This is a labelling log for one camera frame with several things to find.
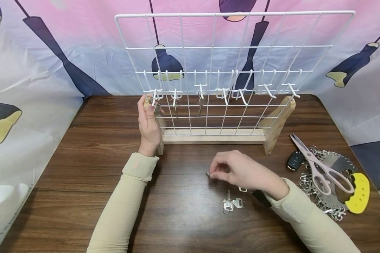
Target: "wooden base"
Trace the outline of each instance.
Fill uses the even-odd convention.
[[[176,144],[263,144],[265,142],[262,129],[189,129],[165,130],[163,143],[165,145]]]
[[[161,129],[163,139],[158,147],[158,154],[163,155],[164,145],[187,144],[263,144],[267,155],[272,153],[276,141],[289,115],[296,108],[296,101],[290,96],[285,97],[277,109],[264,118],[256,129]],[[163,119],[157,119],[160,127],[166,127]]]

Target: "scissor handle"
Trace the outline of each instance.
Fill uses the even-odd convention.
[[[334,182],[334,184],[336,184],[342,191],[344,191],[346,193],[353,193],[355,191],[355,188],[353,187],[352,183],[347,178],[345,178],[345,176],[342,175],[342,173],[339,173],[338,171],[334,170],[333,168],[329,168],[329,167],[323,168],[323,170],[325,171],[326,176],[329,179],[331,179],[331,181]],[[334,176],[331,176],[330,172],[337,175],[338,177],[342,178],[342,180],[348,184],[350,189],[349,190],[346,189],[341,183],[339,183],[337,181],[337,179]]]
[[[327,179],[325,179],[324,175],[322,175],[317,170],[317,168],[315,167],[315,164],[313,162],[310,161],[309,163],[310,163],[310,166],[311,166],[312,183],[314,184],[315,188],[317,188],[317,190],[319,192],[321,192],[322,194],[324,194],[324,195],[330,195],[331,192],[332,192],[331,187],[329,187],[329,185],[331,184],[331,182],[329,182]],[[321,182],[321,184],[323,184],[324,187],[326,188],[326,192],[323,191],[323,188],[318,185],[318,182],[315,179],[319,179],[319,181]]]

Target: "yellow tag with holes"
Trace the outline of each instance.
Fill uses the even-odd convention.
[[[370,197],[369,179],[363,173],[353,173],[355,179],[355,192],[349,200],[345,201],[349,211],[360,214],[366,209]]]

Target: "car key fob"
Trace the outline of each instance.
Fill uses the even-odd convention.
[[[294,151],[291,153],[289,160],[287,162],[287,168],[292,171],[296,171],[300,168],[303,163],[304,155],[299,151]]]

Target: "pink scissors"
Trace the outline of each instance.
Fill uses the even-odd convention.
[[[353,187],[352,183],[344,177],[341,173],[338,171],[326,166],[323,164],[320,160],[318,160],[313,153],[310,152],[310,150],[307,148],[307,146],[304,145],[304,143],[300,140],[300,138],[297,137],[295,134],[290,134],[290,137],[294,144],[298,147],[300,152],[304,155],[305,159],[307,160],[308,164],[311,167],[311,175],[312,175],[312,183],[314,186],[318,189],[319,192],[321,192],[324,195],[330,195],[331,194],[331,187],[329,185],[332,183],[336,184],[342,191],[346,193],[353,193],[355,191],[355,188]],[[318,168],[321,168],[321,170],[324,171],[324,175],[318,171]],[[339,183],[333,176],[331,176],[330,173],[333,173],[334,175],[338,176],[339,178],[343,179],[350,189],[346,189],[341,183]],[[326,191],[323,191],[323,189],[318,185],[318,179],[321,184],[324,185],[324,188]]]

